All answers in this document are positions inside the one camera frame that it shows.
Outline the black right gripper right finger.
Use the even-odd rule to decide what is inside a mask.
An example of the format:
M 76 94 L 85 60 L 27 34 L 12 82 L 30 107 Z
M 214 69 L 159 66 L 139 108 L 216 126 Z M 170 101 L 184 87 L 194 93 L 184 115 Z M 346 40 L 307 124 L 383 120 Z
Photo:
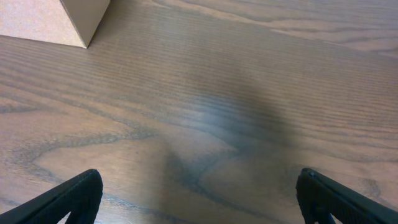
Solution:
M 305 224 L 397 224 L 397 212 L 310 169 L 302 169 L 297 200 Z

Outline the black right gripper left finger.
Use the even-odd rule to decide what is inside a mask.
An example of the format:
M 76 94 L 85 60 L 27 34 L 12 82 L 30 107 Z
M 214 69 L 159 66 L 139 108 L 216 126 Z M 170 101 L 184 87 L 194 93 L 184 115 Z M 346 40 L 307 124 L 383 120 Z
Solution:
M 28 202 L 1 214 L 3 224 L 93 224 L 103 195 L 96 169 L 89 169 Z

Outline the cardboard box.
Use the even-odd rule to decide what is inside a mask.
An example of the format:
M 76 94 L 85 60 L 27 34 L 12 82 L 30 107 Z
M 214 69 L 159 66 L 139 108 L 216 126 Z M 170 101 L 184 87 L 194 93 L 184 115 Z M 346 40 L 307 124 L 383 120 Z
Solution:
M 1 35 L 87 48 L 110 0 L 1 0 Z

